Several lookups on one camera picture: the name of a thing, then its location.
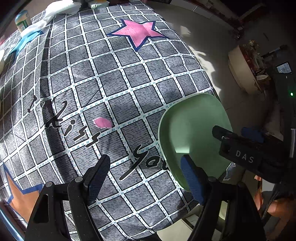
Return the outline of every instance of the bedsheet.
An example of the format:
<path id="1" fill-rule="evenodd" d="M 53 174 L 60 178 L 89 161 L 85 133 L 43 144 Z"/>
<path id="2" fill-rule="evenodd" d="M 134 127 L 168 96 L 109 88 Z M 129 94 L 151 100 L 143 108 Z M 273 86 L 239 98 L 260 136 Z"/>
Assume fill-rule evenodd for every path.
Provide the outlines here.
<path id="1" fill-rule="evenodd" d="M 168 170 L 157 131 L 177 101 L 217 97 L 192 51 L 141 1 L 57 15 L 43 32 L 16 58 L 7 53 L 19 32 L 1 46 L 0 195 L 17 220 L 27 225 L 47 181 L 82 176 L 102 154 L 111 168 L 89 210 L 106 240 L 136 240 L 182 218 L 197 202 Z M 79 240 L 69 202 L 64 209 Z"/>

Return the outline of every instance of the white floor tile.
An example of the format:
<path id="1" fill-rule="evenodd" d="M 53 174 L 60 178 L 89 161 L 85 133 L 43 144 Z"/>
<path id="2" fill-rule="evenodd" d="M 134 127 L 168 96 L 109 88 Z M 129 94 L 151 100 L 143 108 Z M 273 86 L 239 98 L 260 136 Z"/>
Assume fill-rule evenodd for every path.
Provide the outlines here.
<path id="1" fill-rule="evenodd" d="M 231 27 L 227 22 L 225 22 L 221 18 L 217 17 L 216 15 L 213 15 L 210 19 L 212 21 L 220 24 L 221 26 L 225 27 L 227 30 L 233 30 L 233 27 Z"/>
<path id="2" fill-rule="evenodd" d="M 159 2 L 148 2 L 182 37 L 192 50 L 225 55 L 237 45 L 226 28 L 184 8 Z"/>
<path id="3" fill-rule="evenodd" d="M 190 11 L 193 11 L 193 9 L 196 6 L 195 4 L 193 4 L 191 2 L 187 2 L 187 1 L 183 1 L 183 0 L 172 0 L 170 4 L 188 9 Z"/>
<path id="4" fill-rule="evenodd" d="M 271 105 L 271 101 L 262 101 L 260 96 L 248 96 L 227 109 L 233 132 L 240 134 L 243 127 L 262 127 Z"/>
<path id="5" fill-rule="evenodd" d="M 213 16 L 213 14 L 210 11 L 207 11 L 206 9 L 203 9 L 199 6 L 196 6 L 196 8 L 193 11 L 206 18 L 211 18 Z"/>
<path id="6" fill-rule="evenodd" d="M 186 241 L 191 233 L 192 228 L 190 228 L 182 219 L 157 232 L 162 241 Z"/>

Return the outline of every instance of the light green plate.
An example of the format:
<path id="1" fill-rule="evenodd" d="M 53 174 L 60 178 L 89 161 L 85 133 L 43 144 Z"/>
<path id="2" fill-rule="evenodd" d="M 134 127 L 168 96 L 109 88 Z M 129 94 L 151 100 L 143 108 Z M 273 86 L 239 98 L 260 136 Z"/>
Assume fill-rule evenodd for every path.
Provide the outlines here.
<path id="1" fill-rule="evenodd" d="M 222 104 L 207 93 L 197 94 L 172 105 L 160 120 L 160 149 L 172 175 L 186 191 L 190 191 L 189 186 L 180 168 L 184 154 L 189 154 L 208 176 L 216 178 L 230 164 L 229 160 L 219 155 L 221 142 L 212 135 L 215 125 L 232 131 Z"/>

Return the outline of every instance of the pink star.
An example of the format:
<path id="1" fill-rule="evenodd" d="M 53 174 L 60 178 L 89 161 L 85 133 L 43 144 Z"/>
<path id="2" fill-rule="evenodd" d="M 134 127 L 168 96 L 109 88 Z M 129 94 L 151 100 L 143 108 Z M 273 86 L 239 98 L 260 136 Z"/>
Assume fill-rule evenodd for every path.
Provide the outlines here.
<path id="1" fill-rule="evenodd" d="M 126 36 L 129 38 L 135 51 L 138 51 L 148 38 L 163 37 L 163 34 L 154 30 L 155 21 L 136 23 L 121 19 L 123 26 L 108 34 L 108 36 Z"/>

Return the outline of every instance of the packaged item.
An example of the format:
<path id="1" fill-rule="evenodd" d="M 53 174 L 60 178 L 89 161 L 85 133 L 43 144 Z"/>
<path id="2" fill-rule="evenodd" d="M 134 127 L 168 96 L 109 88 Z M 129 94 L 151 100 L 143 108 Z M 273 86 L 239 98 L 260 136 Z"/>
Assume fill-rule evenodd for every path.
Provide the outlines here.
<path id="1" fill-rule="evenodd" d="M 89 2 L 88 5 L 91 9 L 98 9 L 101 7 L 108 7 L 109 2 L 106 0 L 94 0 L 94 1 Z"/>

